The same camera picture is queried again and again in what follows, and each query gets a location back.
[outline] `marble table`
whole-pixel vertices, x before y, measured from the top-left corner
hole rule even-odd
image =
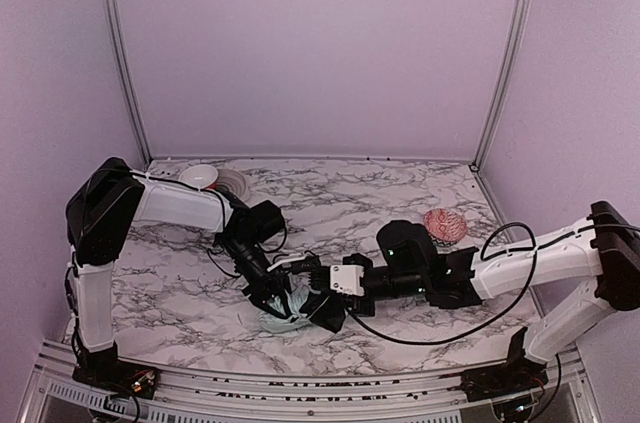
[[[367,160],[155,161],[149,171],[176,177],[207,162],[246,175],[252,206],[270,199],[289,228],[285,251],[312,250],[324,264],[360,252],[383,264],[375,242],[391,219],[420,222],[432,208],[453,208],[469,224],[458,248],[481,245],[496,219],[463,165]],[[238,373],[363,375],[441,369],[504,358],[511,335],[538,320],[530,295],[505,318],[454,343],[412,347],[367,333],[347,318],[332,334],[305,327],[274,335],[241,294],[242,278],[224,276],[206,255],[213,235],[167,224],[136,225],[113,281],[115,337],[123,356],[178,367]],[[233,263],[218,257],[233,271]],[[461,333],[505,308],[515,295],[460,310],[431,308],[424,299],[378,303],[367,322],[388,335],[433,340]]]

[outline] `red patterned bowl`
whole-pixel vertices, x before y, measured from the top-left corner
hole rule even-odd
[[[462,215],[445,208],[436,208],[427,212],[424,226],[438,246],[449,247],[458,243],[467,235],[469,227]]]

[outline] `marble tabletop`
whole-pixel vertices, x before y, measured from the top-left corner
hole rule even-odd
[[[469,235],[457,248],[481,245],[497,226],[469,168],[443,163],[367,160],[154,161],[151,174],[173,178],[186,167],[212,163],[241,171],[252,206],[280,206],[289,229],[285,251],[312,250],[325,265],[360,252],[383,264],[377,231],[392,219],[422,221],[432,208],[464,215]],[[511,335],[538,320],[530,295],[506,317],[454,343],[398,345],[377,338],[347,318],[332,334],[305,327],[264,331],[259,310],[240,292],[242,278],[223,275],[205,250],[213,235],[168,224],[138,224],[128,236],[113,275],[113,320],[122,356],[179,367],[238,373],[359,375],[456,367],[504,358]],[[233,262],[217,257],[223,268]],[[366,321],[403,339],[446,338],[485,321],[515,295],[459,310],[431,308],[424,299],[377,304]]]

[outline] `wall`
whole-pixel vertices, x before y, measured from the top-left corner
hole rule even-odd
[[[102,0],[0,0],[0,420],[68,318],[64,207],[112,154],[137,164]]]
[[[471,161],[514,0],[118,0],[155,156]]]
[[[640,223],[640,0],[533,0],[485,167],[509,219],[545,232],[607,199]],[[571,290],[546,287],[549,306]],[[605,423],[640,421],[640,311],[579,341]]]

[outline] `white wall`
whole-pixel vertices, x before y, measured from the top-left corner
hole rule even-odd
[[[607,199],[640,224],[640,0],[533,0],[485,176],[538,233]],[[572,289],[544,288],[548,306]],[[640,311],[579,341],[605,423],[640,421]]]
[[[514,0],[118,0],[154,155],[470,161]]]
[[[110,155],[138,164],[101,0],[0,0],[0,420],[69,315],[64,208]]]

